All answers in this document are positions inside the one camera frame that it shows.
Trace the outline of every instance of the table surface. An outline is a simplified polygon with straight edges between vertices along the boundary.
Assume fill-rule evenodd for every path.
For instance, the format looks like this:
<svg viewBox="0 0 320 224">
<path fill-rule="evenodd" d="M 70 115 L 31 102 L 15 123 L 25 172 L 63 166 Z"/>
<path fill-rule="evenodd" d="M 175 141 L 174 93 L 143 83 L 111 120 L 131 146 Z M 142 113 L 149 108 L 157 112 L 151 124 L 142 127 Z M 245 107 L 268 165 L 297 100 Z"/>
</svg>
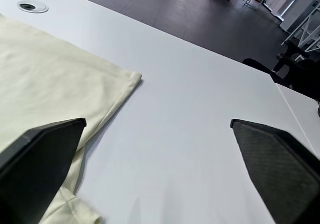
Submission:
<svg viewBox="0 0 320 224">
<path fill-rule="evenodd" d="M 86 0 L 39 0 L 42 14 L 18 1 L 0 12 L 143 74 L 85 157 L 78 195 L 109 224 L 274 223 L 229 127 L 267 124 L 312 149 L 268 75 Z"/>
<path fill-rule="evenodd" d="M 310 150 L 320 158 L 320 117 L 318 102 L 277 84 L 294 117 L 301 126 Z"/>
</svg>

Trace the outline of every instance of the folded fabric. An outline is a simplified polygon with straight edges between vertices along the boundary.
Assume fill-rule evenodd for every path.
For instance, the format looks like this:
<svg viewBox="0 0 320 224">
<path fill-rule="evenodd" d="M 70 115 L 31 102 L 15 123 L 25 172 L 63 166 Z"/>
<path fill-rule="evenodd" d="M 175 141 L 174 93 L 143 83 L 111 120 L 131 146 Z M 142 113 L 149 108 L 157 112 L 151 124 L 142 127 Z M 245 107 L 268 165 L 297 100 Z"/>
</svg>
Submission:
<svg viewBox="0 0 320 224">
<path fill-rule="evenodd" d="M 67 178 L 41 222 L 99 222 L 99 215 L 73 195 L 84 145 L 134 90 L 141 74 L 3 15 L 0 69 L 0 152 L 30 128 L 80 117 L 87 122 Z"/>
</svg>

